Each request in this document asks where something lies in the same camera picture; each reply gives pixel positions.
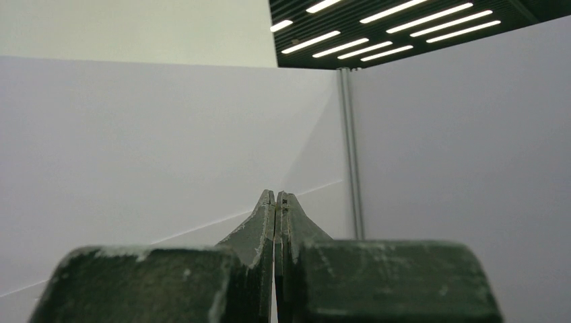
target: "metal pole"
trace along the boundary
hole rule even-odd
[[[365,239],[363,214],[361,209],[361,193],[359,188],[359,169],[357,165],[357,149],[355,145],[355,131],[353,122],[353,107],[351,105],[351,92],[349,89],[349,69],[343,67],[339,72],[339,92],[341,94],[341,107],[343,108],[343,125],[345,126],[345,143],[349,157],[349,183],[351,186],[351,205],[355,223],[355,238]]]

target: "ceiling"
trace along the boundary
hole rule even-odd
[[[318,12],[308,13],[306,11],[308,8],[322,1],[323,0],[269,0],[273,24],[278,24],[284,20],[290,20],[292,22],[289,26],[273,33],[277,62],[280,67],[309,69],[336,69],[339,67],[365,68],[571,14],[571,0],[425,0],[422,2],[420,0],[414,0],[416,1],[414,3],[418,4],[386,15],[373,22],[363,24],[360,20],[403,5],[404,3],[409,3],[411,0],[338,0],[338,2]],[[395,26],[400,26],[466,3],[472,3],[473,5],[471,7],[467,7],[468,5],[466,5],[465,7],[467,8],[465,9],[429,22],[424,22],[412,28],[392,34],[387,33],[388,29],[394,28]],[[486,10],[492,10],[492,13],[422,36],[410,36],[411,33],[439,26]],[[426,42],[426,40],[431,38],[496,20],[500,20],[501,23],[445,40],[431,43]],[[296,44],[334,31],[338,31],[340,34],[288,54],[282,53],[283,50],[291,48]],[[312,56],[318,52],[363,38],[367,38],[368,41],[319,58]],[[387,41],[392,42],[392,44],[346,59],[338,59],[340,55]],[[404,46],[412,46],[412,48],[377,59],[361,61],[361,59],[365,57]]]

